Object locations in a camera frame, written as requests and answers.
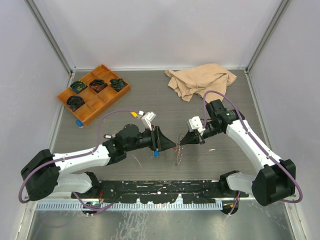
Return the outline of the large metal keyring strip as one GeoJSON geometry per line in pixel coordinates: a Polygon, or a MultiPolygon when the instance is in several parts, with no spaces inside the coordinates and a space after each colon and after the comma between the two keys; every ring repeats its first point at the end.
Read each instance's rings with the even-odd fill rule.
{"type": "Polygon", "coordinates": [[[175,165],[179,166],[181,164],[182,161],[182,146],[180,145],[180,141],[183,139],[183,135],[179,134],[177,137],[177,143],[176,143],[176,147],[180,148],[180,150],[175,151],[176,152],[176,160],[175,160],[175,165]]]}

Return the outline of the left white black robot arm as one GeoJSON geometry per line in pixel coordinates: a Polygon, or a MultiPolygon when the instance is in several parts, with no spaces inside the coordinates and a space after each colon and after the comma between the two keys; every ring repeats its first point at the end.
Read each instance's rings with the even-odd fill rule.
{"type": "Polygon", "coordinates": [[[78,171],[116,164],[130,151],[149,148],[153,152],[162,152],[175,146],[157,125],[140,132],[136,125],[127,124],[114,137],[93,148],[55,154],[49,149],[39,151],[20,172],[21,188],[26,190],[29,201],[68,192],[95,198],[100,193],[98,179],[93,173],[78,174],[78,171]]]}

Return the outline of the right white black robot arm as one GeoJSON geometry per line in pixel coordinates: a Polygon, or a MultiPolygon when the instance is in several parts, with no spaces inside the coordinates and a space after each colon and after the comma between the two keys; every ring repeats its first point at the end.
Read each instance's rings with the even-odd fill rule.
{"type": "Polygon", "coordinates": [[[188,120],[188,132],[179,145],[204,144],[207,138],[224,133],[241,148],[251,161],[256,175],[237,170],[222,174],[219,191],[231,197],[236,191],[254,196],[262,206],[282,201],[295,194],[296,166],[292,160],[283,160],[272,152],[254,133],[241,113],[227,110],[220,100],[205,106],[209,120],[202,126],[202,119],[194,116],[188,120]]]}

